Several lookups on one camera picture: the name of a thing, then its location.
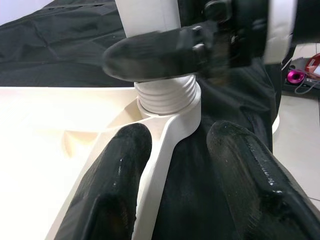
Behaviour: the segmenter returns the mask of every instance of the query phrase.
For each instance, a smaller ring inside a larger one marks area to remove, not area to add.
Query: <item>threaded white cylinder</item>
[[[168,115],[187,107],[195,98],[196,77],[188,75],[173,79],[134,83],[141,106],[150,113]]]

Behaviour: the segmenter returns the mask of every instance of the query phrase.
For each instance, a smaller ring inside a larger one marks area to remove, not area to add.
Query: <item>red object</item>
[[[310,78],[320,80],[320,53],[309,59],[305,71],[309,73]]]

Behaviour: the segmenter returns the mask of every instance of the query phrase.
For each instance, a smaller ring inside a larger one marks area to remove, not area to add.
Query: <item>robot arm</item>
[[[202,11],[206,21],[126,38],[105,52],[103,69],[149,82],[194,72],[210,77],[249,66],[255,57],[280,63],[290,46],[320,39],[318,19],[310,17],[318,10],[318,0],[210,0]]]

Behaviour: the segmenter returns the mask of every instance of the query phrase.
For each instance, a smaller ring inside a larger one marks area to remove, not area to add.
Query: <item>black cloth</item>
[[[0,26],[0,85],[33,87],[128,87],[105,75],[103,52],[125,37],[116,4],[47,8]],[[202,18],[179,1],[181,22]],[[241,125],[272,149],[272,123],[281,92],[279,66],[261,59],[229,70],[219,85],[197,78],[202,90],[199,128],[174,149],[153,239],[234,240],[236,228],[213,166],[206,136],[217,120]]]

